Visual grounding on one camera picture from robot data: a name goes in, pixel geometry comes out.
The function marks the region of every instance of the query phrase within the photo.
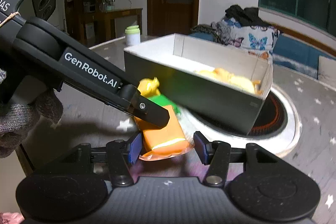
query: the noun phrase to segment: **blue gripper pad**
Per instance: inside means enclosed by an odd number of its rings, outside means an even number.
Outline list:
[[[128,163],[135,164],[135,162],[139,158],[141,149],[142,149],[142,133],[138,133],[138,135],[130,143],[130,150],[128,153]]]
[[[196,131],[194,133],[194,143],[195,150],[197,152],[197,155],[199,156],[199,159],[201,160],[201,163],[203,163],[204,165],[210,164],[209,155],[206,149],[206,144],[209,143],[209,141],[202,135],[202,133]]]

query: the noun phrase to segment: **black cloth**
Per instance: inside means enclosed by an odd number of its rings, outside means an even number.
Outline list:
[[[268,27],[269,24],[264,22],[259,17],[259,9],[257,7],[249,7],[244,10],[239,5],[232,5],[225,10],[225,16],[227,18],[233,17],[236,21],[239,21],[242,27],[244,26],[262,26]]]

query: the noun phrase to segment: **open box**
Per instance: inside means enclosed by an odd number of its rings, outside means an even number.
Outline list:
[[[234,47],[180,34],[124,49],[125,69],[135,79],[157,77],[159,90],[177,104],[248,135],[273,81],[273,65]],[[261,80],[260,95],[195,71],[223,68],[251,81]]]

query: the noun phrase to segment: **gloved hand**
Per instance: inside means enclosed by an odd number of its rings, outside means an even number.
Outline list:
[[[6,72],[0,69],[0,89],[5,78]],[[20,145],[41,115],[57,123],[62,113],[63,105],[53,89],[45,91],[29,105],[0,104],[0,158],[9,156]]]

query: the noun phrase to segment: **metal screw head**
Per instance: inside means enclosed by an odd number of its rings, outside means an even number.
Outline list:
[[[223,181],[222,178],[219,176],[208,176],[205,180],[207,183],[213,185],[217,185]]]

